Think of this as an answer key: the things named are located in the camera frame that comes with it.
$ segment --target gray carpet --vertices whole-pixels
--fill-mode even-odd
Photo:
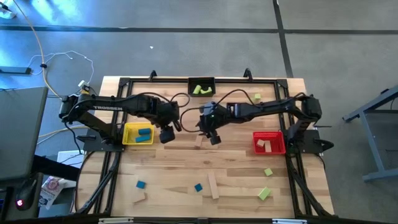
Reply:
[[[16,11],[10,0],[7,4]],[[279,5],[286,29],[398,29],[396,1],[280,0]],[[21,6],[37,26],[277,28],[271,0],[51,0],[21,1]],[[17,13],[0,24],[26,22]],[[105,75],[149,75],[151,70],[163,76],[240,77],[249,67],[255,77],[286,77],[278,34],[39,32],[39,37],[45,54],[76,50],[92,59],[96,90]],[[335,213],[396,223],[398,178],[362,181],[376,165],[360,121],[345,124],[341,117],[398,84],[398,35],[289,34],[286,39],[294,77],[304,78],[308,92],[321,101],[319,124],[333,126],[320,133],[335,143],[324,156]],[[0,65],[26,66],[39,53],[32,32],[0,30],[0,40]],[[61,95],[76,91],[91,74],[89,62],[71,56],[49,63],[49,82]],[[33,65],[36,72],[38,65]],[[41,75],[0,75],[0,86],[42,85]],[[63,128],[59,106],[58,100],[47,100],[40,133]],[[62,133],[36,154],[74,149],[72,135]]]

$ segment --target computer mouse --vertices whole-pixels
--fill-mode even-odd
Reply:
[[[35,197],[37,180],[33,177],[26,179],[21,187],[17,189],[15,205],[18,210],[23,211],[30,209]]]

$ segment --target wooden tabletop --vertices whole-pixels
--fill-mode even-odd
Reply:
[[[100,95],[115,95],[120,77],[104,77]],[[290,95],[305,92],[304,80],[287,79]],[[274,87],[267,84],[216,84],[214,101],[231,90],[241,88],[250,96],[261,94],[261,101],[275,100]],[[166,98],[187,92],[183,83],[135,83],[132,92],[160,93]],[[180,105],[185,96],[176,97]],[[190,104],[180,109],[201,106],[210,98],[191,98]],[[242,93],[233,93],[226,102],[247,102]],[[113,112],[96,111],[95,115],[110,123]],[[183,125],[195,130],[199,111],[187,112]],[[144,118],[127,117],[128,122],[147,121]],[[197,133],[175,132],[175,140],[167,144],[159,141],[159,129],[155,129],[153,145],[129,146],[122,153],[121,165],[114,195],[112,216],[130,217],[229,217],[229,218],[292,218],[294,217],[289,180],[284,156],[258,156],[254,154],[253,131],[277,131],[280,129],[277,115],[255,118],[244,124],[229,124],[217,129],[222,143],[212,146],[203,138],[201,149],[195,149]],[[103,152],[89,158],[82,170],[78,189],[78,207],[93,193],[100,179]],[[308,188],[326,211],[333,213],[323,164],[314,155],[304,154],[303,164]],[[273,175],[266,177],[264,169],[271,168]],[[213,171],[218,186],[219,199],[211,196],[208,173]],[[146,182],[144,190],[136,188],[138,180]],[[194,188],[201,184],[203,190]],[[257,196],[264,188],[271,189],[265,201]],[[146,199],[133,203],[135,195],[145,193]],[[298,190],[300,208],[303,211],[302,193]]]

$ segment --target green block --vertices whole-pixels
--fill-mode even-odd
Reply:
[[[206,91],[205,90],[200,90],[201,94],[205,94],[205,93],[211,93],[211,87],[209,87]]]
[[[200,85],[197,85],[196,87],[195,87],[195,89],[193,90],[193,94],[199,94],[199,91],[201,90],[201,86]]]
[[[273,174],[273,172],[272,172],[272,170],[271,170],[270,168],[266,168],[266,169],[264,170],[264,173],[266,173],[266,176],[267,176],[267,177]]]
[[[267,187],[265,187],[260,193],[259,193],[259,198],[261,200],[265,200],[268,195],[271,193],[271,190],[269,190]]]

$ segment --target blue block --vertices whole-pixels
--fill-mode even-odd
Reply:
[[[140,137],[136,137],[136,142],[142,142],[142,141],[146,141],[146,140],[150,140],[150,135],[145,135],[145,136],[140,136]]]
[[[201,187],[201,184],[196,184],[195,185],[195,189],[197,190],[197,192],[201,191],[203,188]]]
[[[138,134],[150,134],[150,128],[138,129]]]
[[[142,181],[138,180],[136,187],[144,189],[145,188],[145,184],[146,184],[145,182],[142,182]]]

